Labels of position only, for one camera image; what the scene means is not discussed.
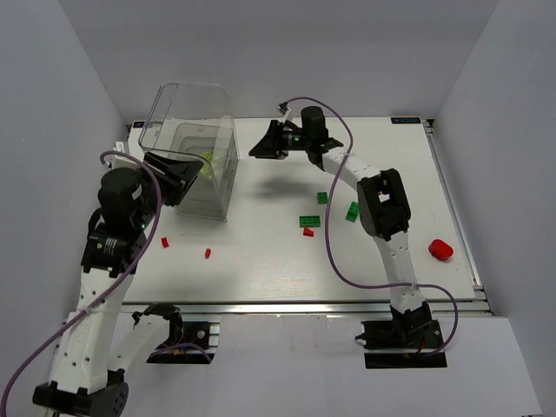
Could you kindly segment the clear plastic containers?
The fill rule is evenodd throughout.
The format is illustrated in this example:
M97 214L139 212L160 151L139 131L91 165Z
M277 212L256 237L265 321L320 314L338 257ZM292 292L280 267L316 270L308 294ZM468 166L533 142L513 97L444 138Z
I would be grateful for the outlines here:
M163 84L139 136L145 152L177 161L201 160L217 171L210 181L201 173L176 208L178 215L226 221L239 162L234 112L229 93L218 84ZM202 153L213 151L208 163Z

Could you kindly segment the large red rounded lego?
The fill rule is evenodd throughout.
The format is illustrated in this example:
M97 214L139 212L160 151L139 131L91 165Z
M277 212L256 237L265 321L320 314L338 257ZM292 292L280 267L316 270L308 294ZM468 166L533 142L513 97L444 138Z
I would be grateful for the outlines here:
M441 239L434 239L428 245L429 254L438 261L448 261L454 253L453 248Z

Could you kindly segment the yellow-green rectangular lego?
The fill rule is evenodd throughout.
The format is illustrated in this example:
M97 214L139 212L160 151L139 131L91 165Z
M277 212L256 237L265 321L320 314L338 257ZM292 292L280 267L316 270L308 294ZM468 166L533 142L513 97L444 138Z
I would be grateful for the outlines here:
M217 178L217 171L212 169L211 166L204 165L201 169L201 175L210 181L214 181Z

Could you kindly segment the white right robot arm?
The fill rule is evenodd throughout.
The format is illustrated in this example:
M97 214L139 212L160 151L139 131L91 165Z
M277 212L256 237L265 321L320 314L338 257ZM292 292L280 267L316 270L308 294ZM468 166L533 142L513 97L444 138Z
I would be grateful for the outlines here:
M291 151L304 152L309 162L334 177L328 196L333 197L338 182L344 182L357 194L359 219L364 231L378 248L386 273L385 284L360 284L349 280L337 267L332 255L329 233L331 202L324 219L325 248L329 263L348 286L358 289L387 289L393 320L410 332L432 321L430 307L420 291L409 251L408 230L411 218L406 191L396 169L379 170L352 152L354 137L347 123L337 118L347 131L348 144L334 139L328 131L323 110L316 101L301 110L301 124L289 116L289 102L279 104L282 119L272 120L264 137L248 152L257 159L283 160Z

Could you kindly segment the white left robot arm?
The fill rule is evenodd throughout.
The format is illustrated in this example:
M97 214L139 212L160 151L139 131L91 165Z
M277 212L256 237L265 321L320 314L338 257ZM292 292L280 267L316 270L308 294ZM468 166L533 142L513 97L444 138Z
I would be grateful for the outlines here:
M59 336L63 343L49 380L34 390L35 405L69 416L119 416L134 367L189 350L211 361L201 343L186 337L180 309L168 303L135 312L131 333L112 344L123 298L155 237L162 207L179 205L202 167L196 159L147 153L103 175L99 207L89 219L76 312Z

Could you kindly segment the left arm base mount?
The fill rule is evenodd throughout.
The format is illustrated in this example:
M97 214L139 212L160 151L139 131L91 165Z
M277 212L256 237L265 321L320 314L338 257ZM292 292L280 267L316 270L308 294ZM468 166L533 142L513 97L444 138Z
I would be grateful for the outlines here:
M143 318L163 319L162 342L149 355L152 364L209 365L218 346L219 324L215 321L186 319L181 309L169 303L153 303L132 314L134 328Z

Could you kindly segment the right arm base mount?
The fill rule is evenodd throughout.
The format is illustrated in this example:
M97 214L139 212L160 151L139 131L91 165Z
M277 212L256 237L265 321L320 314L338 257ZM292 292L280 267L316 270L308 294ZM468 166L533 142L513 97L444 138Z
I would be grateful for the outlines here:
M411 334L394 320L363 321L361 328L354 341L364 349L366 369L447 368L444 352L432 354L444 342L437 321Z

